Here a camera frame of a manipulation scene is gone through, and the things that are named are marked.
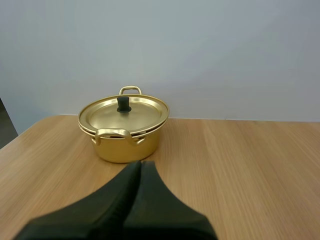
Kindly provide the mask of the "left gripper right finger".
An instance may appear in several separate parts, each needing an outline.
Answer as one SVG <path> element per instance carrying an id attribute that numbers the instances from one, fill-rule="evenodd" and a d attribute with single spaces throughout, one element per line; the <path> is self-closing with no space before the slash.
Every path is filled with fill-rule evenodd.
<path id="1" fill-rule="evenodd" d="M 139 188 L 123 223 L 125 240 L 215 240 L 207 217 L 179 200 L 152 161 L 142 163 Z"/>

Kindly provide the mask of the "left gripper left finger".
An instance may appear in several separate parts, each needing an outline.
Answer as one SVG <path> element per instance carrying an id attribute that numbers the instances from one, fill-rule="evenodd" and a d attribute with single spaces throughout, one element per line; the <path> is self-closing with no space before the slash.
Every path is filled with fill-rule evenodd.
<path id="1" fill-rule="evenodd" d="M 120 239 L 125 218 L 140 185 L 142 164 L 128 164 L 112 180 L 90 195 L 30 220 L 17 240 Z"/>

